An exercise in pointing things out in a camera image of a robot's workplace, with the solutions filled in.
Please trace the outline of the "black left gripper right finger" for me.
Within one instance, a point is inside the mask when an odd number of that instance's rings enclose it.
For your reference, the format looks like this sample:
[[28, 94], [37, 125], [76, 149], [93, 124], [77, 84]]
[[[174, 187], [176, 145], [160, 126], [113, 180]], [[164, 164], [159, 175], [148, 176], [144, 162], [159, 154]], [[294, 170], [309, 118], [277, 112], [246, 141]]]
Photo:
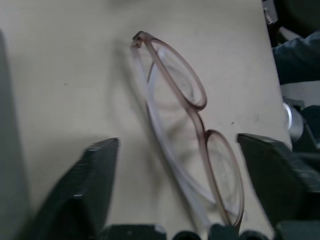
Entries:
[[320, 218], [320, 154], [294, 152], [278, 140], [239, 133], [237, 142], [263, 210], [275, 226]]

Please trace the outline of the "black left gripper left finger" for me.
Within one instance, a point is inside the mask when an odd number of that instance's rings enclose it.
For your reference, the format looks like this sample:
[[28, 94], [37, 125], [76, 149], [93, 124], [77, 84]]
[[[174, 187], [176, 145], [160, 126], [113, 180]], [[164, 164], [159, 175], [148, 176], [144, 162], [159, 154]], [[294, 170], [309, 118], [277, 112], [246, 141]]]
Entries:
[[31, 240], [96, 240], [107, 219], [117, 165], [117, 137], [88, 146], [53, 187], [29, 233]]

